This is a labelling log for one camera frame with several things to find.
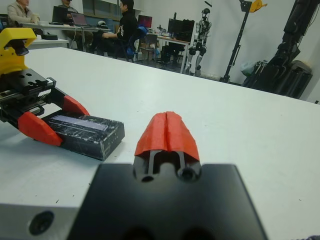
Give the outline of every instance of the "person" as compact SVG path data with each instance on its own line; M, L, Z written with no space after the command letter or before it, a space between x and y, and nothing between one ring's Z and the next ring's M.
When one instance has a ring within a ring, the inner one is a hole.
M33 14L28 8L29 0L16 0L16 2L10 4L7 7L8 12L8 24L10 27L16 27L16 22L18 24L22 23L35 23L37 20L37 15Z
M134 12L134 0L120 0L122 18L120 19L117 33L106 33L99 31L95 34L90 48L91 52L97 48L98 53L107 52L112 56L115 50L121 47L121 42L125 45L138 28L138 20Z
M69 20L72 19L72 16L71 16L70 13L76 13L76 14L79 13L75 8L70 6L71 0L61 0L61 1L62 1L62 5L59 5L58 7L67 8L68 9L69 13L67 14L67 18ZM82 41L82 32L81 31L76 31L75 32L75 31L70 31L70 30L64 30L63 32L70 39L74 39L78 49L80 51L83 51L83 41ZM93 38L94 38L94 35L93 35L92 32L89 32L89 31L85 31L84 32L84 39L85 39L85 43L84 44L86 45L87 48L92 43Z

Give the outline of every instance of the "office chair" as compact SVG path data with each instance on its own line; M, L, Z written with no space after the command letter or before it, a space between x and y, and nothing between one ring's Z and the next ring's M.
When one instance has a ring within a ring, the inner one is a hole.
M137 54L135 41L144 38L147 35L147 32L148 30L144 26L140 26L134 31L128 43L125 43L123 40L119 39L120 47L115 50L113 58L125 58L127 62L129 62L129 60L134 62L134 56L135 54Z
M148 61L148 65L149 65L149 53L150 52L154 52L154 61L157 62L157 43L158 43L158 35L156 34L147 34L145 37L145 47L139 46L138 48L138 52L139 50L143 50L146 51L148 54L147 57L147 61Z

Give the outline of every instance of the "computer monitor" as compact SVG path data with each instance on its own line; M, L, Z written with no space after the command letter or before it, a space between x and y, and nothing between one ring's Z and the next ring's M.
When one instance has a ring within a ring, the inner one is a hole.
M151 28L152 16L139 15L138 24L143 25L146 28Z
M180 33L182 32L183 21L169 19L168 33Z
M74 25L87 26L87 21L84 14L71 12Z
M52 14L53 23L66 23L67 21L68 8L54 6Z

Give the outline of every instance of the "white table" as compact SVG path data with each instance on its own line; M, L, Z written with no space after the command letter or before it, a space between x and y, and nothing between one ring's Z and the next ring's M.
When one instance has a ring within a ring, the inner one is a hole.
M82 32L82 42L85 42L85 34L84 32L97 32L97 31L104 31L108 32L110 29L106 28L99 28L99 27L85 27L85 26L69 26L69 25L53 25L53 24L35 24L35 23L22 23L22 26L25 28L32 28L32 29L41 29L44 33L47 30L61 30L61 31L81 31ZM86 52L86 45L83 44L83 51Z
M58 40L45 40L45 39L36 39L28 47L29 50L33 49L50 49L50 48L67 48L69 44L68 40L60 39Z
M166 42L169 42L169 43L184 45L184 53L183 53L183 58L182 58L181 70L180 70L180 73L182 74L183 71L184 71L184 66L185 66L185 63L186 63L187 54L189 52L190 42L177 40L177 39L172 39L171 37L168 37L168 36L158 36L158 39L165 40Z
M270 240L320 234L318 105L66 48L31 50L26 64L93 116L124 122L107 163L133 163L152 116L175 111L202 164L238 166ZM99 163L0 123L0 203L79 207Z

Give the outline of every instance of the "humanoid robot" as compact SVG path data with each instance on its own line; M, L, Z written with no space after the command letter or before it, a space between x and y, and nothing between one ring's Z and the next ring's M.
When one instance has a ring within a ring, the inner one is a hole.
M196 63L195 63L195 76L200 77L201 75L201 66L200 63L202 61L202 58L207 52L207 39L208 39L208 34L210 31L210 28L212 26L212 23L209 22L209 14L210 14L210 9L205 8L202 11L202 19L201 21L196 23L196 34L194 35L194 41L193 45L189 48L189 58L188 58L188 63L186 65L184 73L189 75L190 74L190 69L192 67L192 58L194 55L196 55L197 51L199 51L199 55L196 58Z

